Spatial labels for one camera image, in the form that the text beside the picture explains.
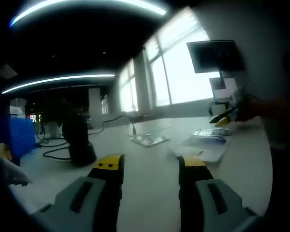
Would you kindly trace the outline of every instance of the black ceiling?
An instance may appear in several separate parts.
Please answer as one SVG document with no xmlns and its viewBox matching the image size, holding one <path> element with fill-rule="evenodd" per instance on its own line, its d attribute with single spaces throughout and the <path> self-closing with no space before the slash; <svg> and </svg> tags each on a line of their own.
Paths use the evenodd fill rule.
<svg viewBox="0 0 290 232">
<path fill-rule="evenodd" d="M 1 3 L 0 66 L 8 63 L 18 76 L 0 77 L 0 90 L 58 75 L 117 73 L 161 24 L 188 5 L 182 0 L 146 1 L 166 9 L 167 14 L 117 1 L 72 1 L 36 11 L 11 28 L 9 22 L 26 6 L 25 1 Z"/>
</svg>

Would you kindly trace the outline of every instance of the table surface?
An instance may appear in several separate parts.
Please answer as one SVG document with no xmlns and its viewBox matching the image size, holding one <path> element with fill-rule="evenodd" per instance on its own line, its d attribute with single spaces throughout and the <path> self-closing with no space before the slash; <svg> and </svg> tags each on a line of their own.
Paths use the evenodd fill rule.
<svg viewBox="0 0 290 232">
<path fill-rule="evenodd" d="M 196 129 L 213 128 L 210 117 L 166 118 L 135 124 L 137 133 L 161 131 L 170 140 L 143 147 L 130 141 L 132 126 L 107 128 L 89 137 L 98 159 L 125 154 L 122 200 L 117 230 L 180 231 L 178 199 L 178 160 L 168 149 L 188 139 Z M 231 143 L 219 164 L 207 165 L 214 178 L 222 179 L 259 215 L 264 215 L 272 190 L 272 159 L 268 140 L 260 118 L 246 123 L 232 123 Z M 55 195 L 80 176 L 86 176 L 92 165 L 71 167 L 69 163 L 42 157 L 53 148 L 37 149 L 21 160 L 21 167 L 34 183 L 13 188 L 16 196 L 31 213 L 45 203 L 53 203 Z M 53 153 L 67 156 L 67 150 Z"/>
</svg>

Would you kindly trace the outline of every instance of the ceiling light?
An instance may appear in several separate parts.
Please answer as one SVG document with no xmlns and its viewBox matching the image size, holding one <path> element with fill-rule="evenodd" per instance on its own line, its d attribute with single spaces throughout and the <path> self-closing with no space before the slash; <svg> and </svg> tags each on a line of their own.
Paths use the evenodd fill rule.
<svg viewBox="0 0 290 232">
<path fill-rule="evenodd" d="M 45 83 L 45 82 L 68 80 L 68 79 L 78 79 L 78 78 L 98 78 L 98 77 L 102 77 L 103 79 L 106 79 L 106 77 L 109 77 L 112 79 L 113 77 L 115 77 L 115 75 L 114 74 L 98 74 L 98 75 L 79 75 L 79 76 L 65 76 L 65 77 L 51 78 L 51 79 L 46 79 L 46 80 L 41 80 L 41 81 L 30 82 L 30 83 L 23 84 L 20 86 L 15 86 L 13 88 L 7 89 L 6 91 L 2 92 L 2 94 L 8 93 L 10 91 L 13 91 L 13 90 L 16 90 L 19 88 L 23 88 L 26 86 L 37 85 L 37 84 Z"/>
<path fill-rule="evenodd" d="M 16 23 L 17 21 L 22 19 L 23 17 L 31 14 L 32 12 L 35 12 L 35 11 L 37 11 L 37 10 L 43 8 L 43 7 L 46 7 L 46 6 L 55 4 L 55 3 L 59 3 L 59 2 L 62 2 L 62 1 L 68 1 L 68 0 L 46 0 L 46 1 L 40 2 L 40 3 L 30 7 L 29 9 L 25 10 L 24 12 L 19 14 L 15 19 L 13 19 L 11 21 L 11 23 L 10 23 L 10 27 L 14 23 Z M 159 8 L 158 6 L 154 6 L 152 4 L 149 4 L 149 3 L 145 2 L 145 1 L 141 1 L 141 0 L 113 0 L 113 1 L 121 1 L 121 2 L 124 2 L 124 3 L 129 3 L 129 4 L 132 4 L 132 5 L 135 5 L 135 6 L 138 6 L 138 7 L 142 7 L 142 8 L 145 8 L 147 10 L 156 12 L 156 13 L 158 13 L 160 15 L 165 15 L 165 13 L 166 13 L 165 10 Z"/>
</svg>

